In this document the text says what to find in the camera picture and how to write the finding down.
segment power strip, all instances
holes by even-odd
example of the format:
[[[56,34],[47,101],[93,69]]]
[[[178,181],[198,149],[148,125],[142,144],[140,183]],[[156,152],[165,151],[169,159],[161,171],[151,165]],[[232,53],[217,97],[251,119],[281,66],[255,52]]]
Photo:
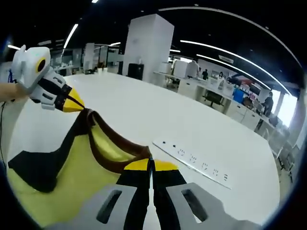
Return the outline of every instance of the power strip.
[[[221,167],[218,167],[216,164],[208,162],[205,159],[198,159],[197,154],[187,152],[176,142],[165,138],[154,140],[153,144],[181,163],[188,166],[190,169],[223,185],[226,188],[232,188],[229,174]]]

